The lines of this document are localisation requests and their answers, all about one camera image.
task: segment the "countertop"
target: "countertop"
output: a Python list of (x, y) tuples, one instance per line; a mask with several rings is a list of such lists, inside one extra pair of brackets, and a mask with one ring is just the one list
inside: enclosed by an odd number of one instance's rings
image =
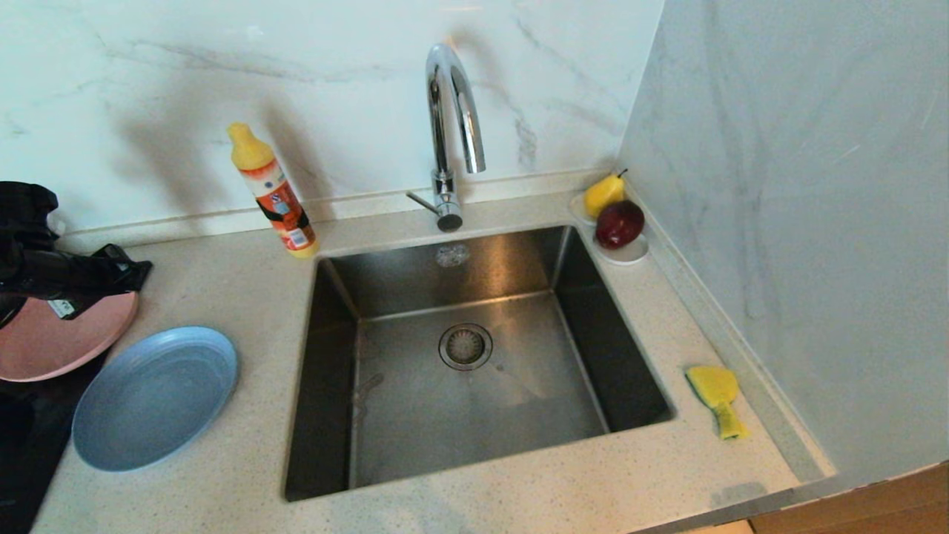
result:
[[(579, 224), (572, 194), (465, 207), (441, 234), (425, 211), (316, 225), (338, 256), (559, 224)], [(155, 269), (119, 353), (156, 332), (205, 325), (237, 348), (241, 375), (212, 426), (167, 460), (128, 473), (87, 466), (70, 445), (36, 533), (545, 532), (620, 533), (748, 501), (801, 482), (743, 396), (747, 439), (717, 438), (683, 369), (721, 362), (652, 257), (597, 258), (675, 417), (431, 475), (288, 503), (284, 471), (316, 261), (281, 250), (272, 231), (129, 249)]]

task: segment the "sink basin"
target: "sink basin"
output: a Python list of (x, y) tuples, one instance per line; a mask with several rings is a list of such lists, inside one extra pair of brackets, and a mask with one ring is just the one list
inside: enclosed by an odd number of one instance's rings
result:
[(288, 501), (671, 418), (571, 226), (325, 258), (311, 306)]

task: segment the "chrome faucet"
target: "chrome faucet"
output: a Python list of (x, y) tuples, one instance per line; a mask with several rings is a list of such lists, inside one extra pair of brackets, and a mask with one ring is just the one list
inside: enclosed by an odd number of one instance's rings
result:
[(438, 229), (454, 232), (461, 227), (461, 204), (455, 190), (455, 172), (448, 164), (448, 149), (445, 143), (444, 107), (442, 93), (449, 88), (449, 96), (455, 104), (455, 117), (465, 149), (465, 163), (469, 173), (484, 170), (484, 147), (481, 145), (481, 127), (478, 125), (475, 97), (461, 60), (448, 45), (438, 44), (428, 52), (425, 64), (425, 82), (428, 92), (428, 112), (432, 120), (432, 144), (435, 147), (435, 170), (432, 171), (432, 187), (435, 205), (419, 198), (414, 193), (406, 195), (435, 212)]

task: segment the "white marble wall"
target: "white marble wall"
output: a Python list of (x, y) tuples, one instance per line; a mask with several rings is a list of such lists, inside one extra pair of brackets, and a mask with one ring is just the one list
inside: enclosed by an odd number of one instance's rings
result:
[(842, 472), (949, 457), (944, 0), (670, 2), (620, 164)]
[(5, 179), (73, 230), (253, 207), (225, 127), (273, 141), (306, 199), (423, 187), (428, 48), (451, 36), (490, 180), (611, 164), (662, 0), (10, 0)]

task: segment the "apple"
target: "apple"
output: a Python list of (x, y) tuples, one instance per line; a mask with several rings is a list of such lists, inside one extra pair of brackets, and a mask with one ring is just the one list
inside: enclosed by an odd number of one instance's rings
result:
[(646, 215), (632, 200), (609, 204), (596, 218), (596, 240), (605, 249), (616, 250), (642, 233)]

